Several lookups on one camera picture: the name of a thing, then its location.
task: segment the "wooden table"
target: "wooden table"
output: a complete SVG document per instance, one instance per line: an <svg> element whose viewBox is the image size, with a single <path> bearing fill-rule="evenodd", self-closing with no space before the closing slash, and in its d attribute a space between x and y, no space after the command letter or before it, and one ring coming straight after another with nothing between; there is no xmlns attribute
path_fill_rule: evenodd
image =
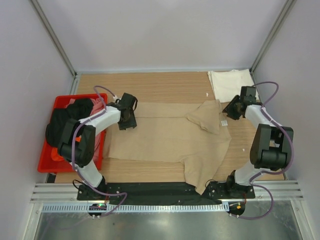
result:
<svg viewBox="0 0 320 240"><path fill-rule="evenodd" d="M215 96L207 72L155 72L83 74L77 93L94 93L93 87L101 85L119 97L124 92L149 103L203 103ZM213 179L225 181L233 171L249 161L249 152L256 129L245 118L226 118L232 137L227 154ZM146 162L125 159L103 159L101 174L107 182L184 182L184 166L179 163ZM79 179L75 173L58 173L56 183L71 183ZM283 180L282 175L266 175L261 180Z"/></svg>

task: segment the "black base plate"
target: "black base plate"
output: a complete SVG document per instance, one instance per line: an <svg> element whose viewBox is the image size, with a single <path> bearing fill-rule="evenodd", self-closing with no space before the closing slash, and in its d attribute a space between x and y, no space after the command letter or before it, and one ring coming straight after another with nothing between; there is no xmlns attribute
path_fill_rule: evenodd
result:
<svg viewBox="0 0 320 240"><path fill-rule="evenodd" d="M96 193L88 186L80 185L76 199L79 201L94 201L94 200L104 201L106 199L106 196Z"/></svg>
<svg viewBox="0 0 320 240"><path fill-rule="evenodd" d="M108 183L107 191L110 194L127 193L125 205L217 205L219 200L209 197L209 192L199 195L195 187L185 182L135 182L135 183ZM110 197L111 204L118 204L122 197Z"/></svg>
<svg viewBox="0 0 320 240"><path fill-rule="evenodd" d="M256 197L254 187L248 186L248 191L238 192L238 191L227 191L226 182L212 181L208 184L206 191L210 193L210 198L214 200L218 199L243 199L244 194L246 199L254 199Z"/></svg>
<svg viewBox="0 0 320 240"><path fill-rule="evenodd" d="M133 182L133 183L108 183L107 193L127 193L123 205L145 205L145 206L172 206L172 205L218 205L222 199L243 199L244 194L228 192L225 182L212 181L206 187L204 193L199 195L196 188L185 182ZM253 187L245 196L254 199ZM85 185L79 186L77 195L79 201L104 201L106 196L92 191ZM109 197L110 204L117 205L122 196Z"/></svg>

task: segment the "beige cloth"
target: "beige cloth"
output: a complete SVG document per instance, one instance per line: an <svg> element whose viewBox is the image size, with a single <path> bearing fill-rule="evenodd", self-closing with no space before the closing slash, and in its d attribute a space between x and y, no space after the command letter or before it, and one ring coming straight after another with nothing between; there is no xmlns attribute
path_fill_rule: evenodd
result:
<svg viewBox="0 0 320 240"><path fill-rule="evenodd" d="M154 162L182 162L188 184L202 194L221 165L231 140L221 125L218 100L204 103L139 103L137 127L108 128L104 157Z"/></svg>

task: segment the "metal floor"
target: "metal floor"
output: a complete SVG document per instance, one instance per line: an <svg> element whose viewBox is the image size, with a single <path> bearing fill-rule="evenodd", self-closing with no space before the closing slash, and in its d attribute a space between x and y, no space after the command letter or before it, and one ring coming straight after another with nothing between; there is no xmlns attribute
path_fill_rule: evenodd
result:
<svg viewBox="0 0 320 240"><path fill-rule="evenodd" d="M259 216L268 201L247 202L244 216ZM242 220L225 212L119 213L88 218L87 213L42 213L36 240L302 240L290 201L276 201L260 220Z"/></svg>

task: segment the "red plastic crate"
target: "red plastic crate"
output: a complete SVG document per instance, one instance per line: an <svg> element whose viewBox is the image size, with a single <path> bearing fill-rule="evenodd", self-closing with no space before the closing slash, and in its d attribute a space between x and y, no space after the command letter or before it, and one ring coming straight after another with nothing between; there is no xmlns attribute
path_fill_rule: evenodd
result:
<svg viewBox="0 0 320 240"><path fill-rule="evenodd" d="M105 93L100 94L104 101L107 102L108 96ZM82 94L82 95L65 95L65 96L57 96L54 101L53 108L64 108L67 104L69 104L70 99L97 99L97 94ZM105 135L106 132L101 132L101 138L100 138L100 146L99 146L99 157L98 160L95 162L95 165L98 170L101 169L102 165L102 154L104 150L104 143L105 143ZM52 146L50 146L46 138L44 138L44 143L42 147L42 152L40 156L40 161L38 164L38 171L40 173L70 173L73 172L72 166L67 161L53 161L51 159L51 151Z"/></svg>

